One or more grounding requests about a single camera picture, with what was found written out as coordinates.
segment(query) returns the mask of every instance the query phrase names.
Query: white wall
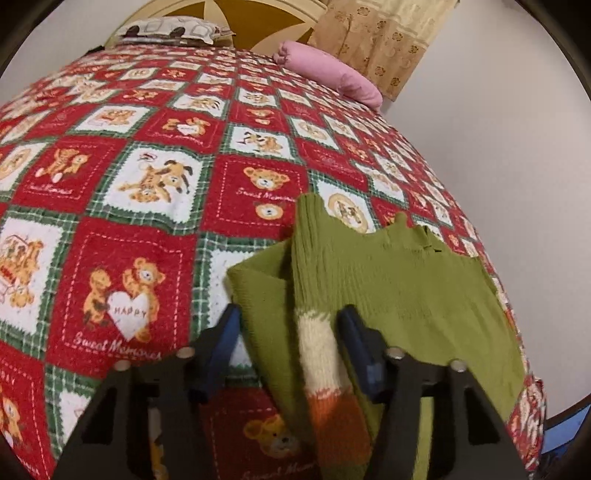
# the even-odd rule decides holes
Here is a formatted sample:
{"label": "white wall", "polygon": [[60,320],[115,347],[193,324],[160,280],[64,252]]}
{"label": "white wall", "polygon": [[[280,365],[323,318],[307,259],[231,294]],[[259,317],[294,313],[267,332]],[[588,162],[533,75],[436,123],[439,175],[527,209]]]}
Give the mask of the white wall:
{"label": "white wall", "polygon": [[387,109],[476,225],[550,414],[591,392],[591,102],[511,0],[461,0]]}
{"label": "white wall", "polygon": [[91,48],[148,0],[64,0],[33,32],[0,77],[0,105]]}

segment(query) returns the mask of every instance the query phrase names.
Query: headboard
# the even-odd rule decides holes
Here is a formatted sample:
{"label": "headboard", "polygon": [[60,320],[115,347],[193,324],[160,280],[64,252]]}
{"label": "headboard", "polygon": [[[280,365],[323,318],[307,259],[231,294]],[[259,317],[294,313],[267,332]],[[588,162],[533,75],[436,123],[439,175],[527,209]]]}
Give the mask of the headboard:
{"label": "headboard", "polygon": [[[326,11],[319,0],[152,0],[122,25],[133,20],[189,15],[229,26],[233,46],[270,55],[284,40],[307,42]],[[114,35],[107,46],[115,42]]]}

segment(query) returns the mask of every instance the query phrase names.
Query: heart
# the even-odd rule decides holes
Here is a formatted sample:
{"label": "heart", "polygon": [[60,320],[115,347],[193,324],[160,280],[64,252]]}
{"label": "heart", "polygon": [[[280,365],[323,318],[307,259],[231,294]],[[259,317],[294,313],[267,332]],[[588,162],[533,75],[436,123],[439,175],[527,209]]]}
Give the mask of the heart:
{"label": "heart", "polygon": [[194,135],[197,133],[197,127],[187,124],[178,124],[177,130],[183,135]]}
{"label": "heart", "polygon": [[150,301],[145,293],[133,300],[124,291],[116,291],[107,299],[108,313],[115,326],[128,342],[148,323]]}

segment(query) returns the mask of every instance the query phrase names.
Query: bed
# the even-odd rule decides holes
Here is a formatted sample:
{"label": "bed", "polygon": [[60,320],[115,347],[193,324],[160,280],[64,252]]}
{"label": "bed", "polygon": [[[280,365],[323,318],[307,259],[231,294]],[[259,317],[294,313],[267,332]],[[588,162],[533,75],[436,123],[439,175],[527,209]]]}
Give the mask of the bed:
{"label": "bed", "polygon": [[[453,251],[480,257],[521,345],[478,233],[421,155],[380,115],[267,56],[281,40],[305,41],[324,6],[235,5],[243,11],[155,0],[130,20],[205,17],[232,26],[233,46],[111,39],[0,111],[0,429],[35,479],[51,476],[115,361],[158,360],[215,324],[230,300],[227,269],[290,236],[306,191],[360,233],[404,211]],[[507,428],[533,471],[545,397],[522,358]],[[216,458],[240,457],[216,462],[217,477],[279,468],[318,478],[309,451],[273,457],[244,434],[278,412],[242,343],[231,364],[204,411]]]}

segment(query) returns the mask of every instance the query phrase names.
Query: curtain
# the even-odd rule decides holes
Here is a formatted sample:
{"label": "curtain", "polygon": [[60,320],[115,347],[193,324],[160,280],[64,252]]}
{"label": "curtain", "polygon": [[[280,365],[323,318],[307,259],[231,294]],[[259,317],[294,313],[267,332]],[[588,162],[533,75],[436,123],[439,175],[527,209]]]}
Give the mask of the curtain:
{"label": "curtain", "polygon": [[394,100],[458,0],[326,0],[308,44]]}

